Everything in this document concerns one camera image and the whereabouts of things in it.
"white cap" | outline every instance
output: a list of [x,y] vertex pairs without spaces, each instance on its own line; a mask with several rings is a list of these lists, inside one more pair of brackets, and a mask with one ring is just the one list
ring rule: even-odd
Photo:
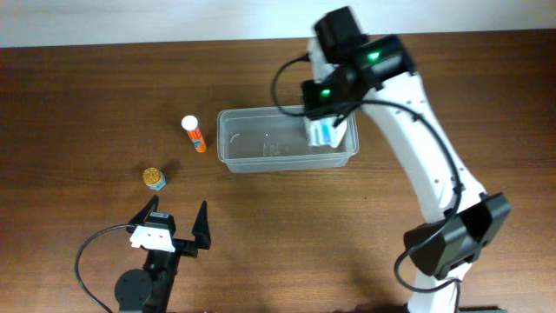
[[195,130],[198,125],[199,122],[197,121],[197,117],[186,116],[182,119],[182,127],[185,130],[189,130],[189,131]]

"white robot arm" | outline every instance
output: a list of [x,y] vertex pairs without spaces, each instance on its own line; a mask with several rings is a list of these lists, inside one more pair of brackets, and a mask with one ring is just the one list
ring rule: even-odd
[[419,269],[414,286],[394,270],[414,291],[407,310],[457,311],[459,283],[492,241],[509,204],[501,194],[488,196],[460,160],[397,37],[369,42],[349,8],[328,13],[314,30],[306,59],[299,59],[311,62],[314,75],[302,85],[309,144],[337,146],[345,133],[343,118],[355,108],[374,120],[406,171],[426,221],[404,236],[411,251],[406,256]]

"orange bottle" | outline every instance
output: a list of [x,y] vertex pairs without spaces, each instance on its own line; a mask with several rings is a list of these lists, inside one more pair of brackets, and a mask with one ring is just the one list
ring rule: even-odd
[[182,127],[188,132],[189,138],[197,152],[203,153],[207,150],[207,144],[205,144],[205,140],[202,138],[201,130],[199,130],[199,121],[197,121],[196,117],[184,117],[182,119]]

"plastic storage bin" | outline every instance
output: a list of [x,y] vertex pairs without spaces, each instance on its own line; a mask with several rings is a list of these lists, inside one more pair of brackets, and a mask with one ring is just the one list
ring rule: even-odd
[[[300,112],[301,106],[285,108]],[[302,117],[288,117],[275,107],[224,110],[218,115],[218,157],[234,173],[340,167],[359,151],[352,114],[338,148],[310,147]]]

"wood grain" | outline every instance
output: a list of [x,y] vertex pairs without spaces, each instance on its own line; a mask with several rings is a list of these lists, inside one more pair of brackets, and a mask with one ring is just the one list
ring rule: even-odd
[[[556,31],[403,36],[454,147],[513,212],[463,284],[462,305],[556,307]],[[422,222],[402,168],[357,116],[361,149],[340,169],[237,175],[216,155],[221,110],[271,105],[278,66],[306,40],[146,43],[0,50],[0,303],[6,312],[98,312],[73,261],[91,234],[128,221],[168,185],[160,211],[176,236],[208,202],[213,248],[183,259],[170,311],[332,312],[403,304],[392,273],[402,234]],[[294,101],[307,65],[283,77]],[[201,121],[198,154],[180,127]],[[83,279],[116,309],[113,288],[145,253],[99,238]],[[414,269],[406,264],[403,275]]]

